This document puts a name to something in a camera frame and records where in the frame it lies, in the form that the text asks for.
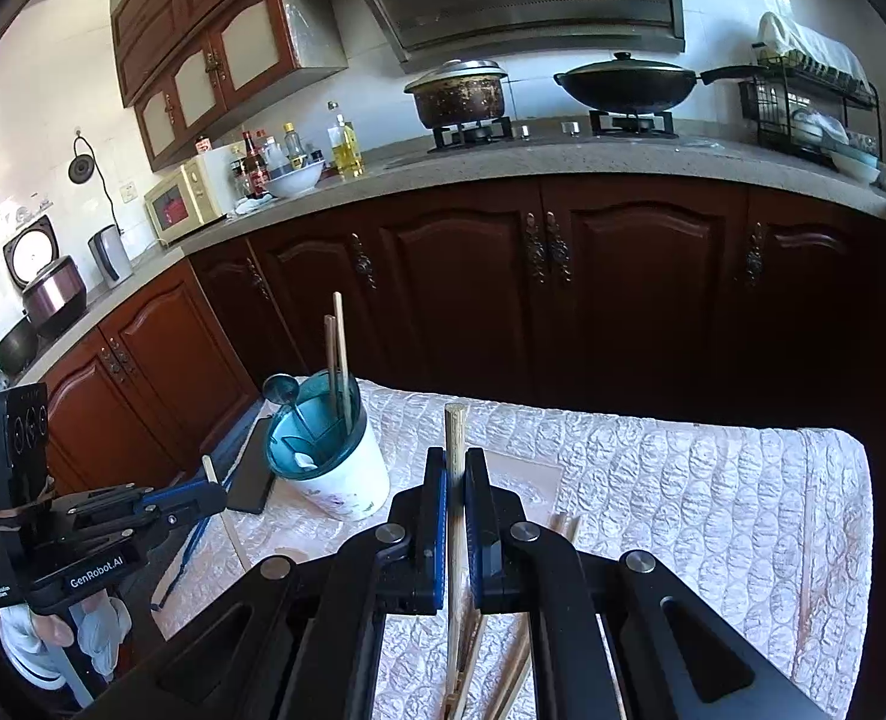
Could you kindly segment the white gloved left hand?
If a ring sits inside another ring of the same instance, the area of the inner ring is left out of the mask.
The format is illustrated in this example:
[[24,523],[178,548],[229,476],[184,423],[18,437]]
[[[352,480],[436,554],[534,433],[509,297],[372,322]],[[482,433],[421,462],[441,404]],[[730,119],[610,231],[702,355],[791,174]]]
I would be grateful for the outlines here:
[[10,665],[31,686],[57,691],[67,684],[50,649],[77,645],[104,681],[114,679],[119,649],[132,631],[125,603],[106,590],[73,605],[64,621],[57,614],[41,616],[28,605],[0,608],[0,645]]

